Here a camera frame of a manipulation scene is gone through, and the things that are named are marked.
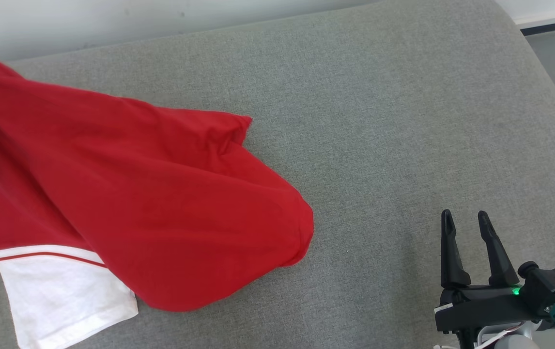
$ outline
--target red shirt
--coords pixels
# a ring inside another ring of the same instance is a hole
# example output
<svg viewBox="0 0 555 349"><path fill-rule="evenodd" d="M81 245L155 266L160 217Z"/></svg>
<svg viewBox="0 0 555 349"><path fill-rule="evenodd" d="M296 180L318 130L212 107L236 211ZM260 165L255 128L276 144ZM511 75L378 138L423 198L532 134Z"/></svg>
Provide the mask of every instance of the red shirt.
<svg viewBox="0 0 555 349"><path fill-rule="evenodd" d="M167 311L297 263L312 211L243 148L250 123L29 81L0 64L0 261L100 265Z"/></svg>

